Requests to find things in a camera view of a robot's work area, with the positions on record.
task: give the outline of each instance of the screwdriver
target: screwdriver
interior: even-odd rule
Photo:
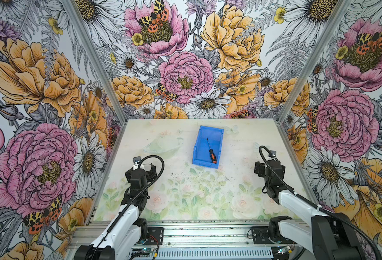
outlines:
[[[211,158],[211,161],[213,161],[213,164],[216,164],[217,163],[217,158],[215,157],[215,154],[214,154],[213,150],[211,149],[210,142],[208,141],[208,138],[207,138],[207,143],[208,143],[208,147],[210,148],[210,158]]]

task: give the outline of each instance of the orange screwdriver handle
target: orange screwdriver handle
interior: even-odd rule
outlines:
[[[211,161],[213,162],[213,164],[217,163],[217,158],[215,157],[215,154],[214,154],[212,149],[210,149],[210,158],[211,158]]]

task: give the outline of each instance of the floral tabletop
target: floral tabletop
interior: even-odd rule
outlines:
[[[201,125],[223,128],[218,170],[192,164]],[[125,172],[132,158],[157,154],[165,170],[149,188],[150,199],[141,217],[148,221],[262,220],[294,215],[261,192],[263,179],[253,173],[261,161],[259,145],[276,150],[286,166],[285,181],[306,196],[272,119],[129,120],[100,197],[93,221],[110,221],[129,187]],[[149,159],[156,165],[157,159]]]

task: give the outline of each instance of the blue plastic bin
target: blue plastic bin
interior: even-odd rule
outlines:
[[[194,146],[192,163],[204,167],[218,169],[223,135],[224,129],[200,126],[197,141]],[[217,157],[216,164],[213,164],[211,161],[210,148],[208,147],[207,138],[210,142],[211,149]]]

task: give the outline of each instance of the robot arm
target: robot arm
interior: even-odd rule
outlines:
[[[162,162],[162,169],[156,175],[156,167],[145,171],[141,161],[157,157]],[[146,219],[139,218],[147,202],[147,188],[153,184],[163,171],[164,163],[159,156],[147,156],[133,159],[134,166],[126,172],[131,186],[125,191],[119,208],[119,214],[90,245],[80,246],[74,260],[125,260],[132,247],[138,242],[145,242],[148,225]]]
[[[299,224],[287,216],[272,218],[268,229],[269,238],[274,242],[285,239],[295,241],[319,260],[364,260],[360,242],[349,218],[342,213],[326,214],[320,211],[320,205],[296,193],[283,181],[285,166],[271,153],[270,159],[266,161],[261,148],[269,150],[264,146],[259,148],[265,163],[256,162],[255,165],[255,173],[264,178],[264,193],[306,223]]]

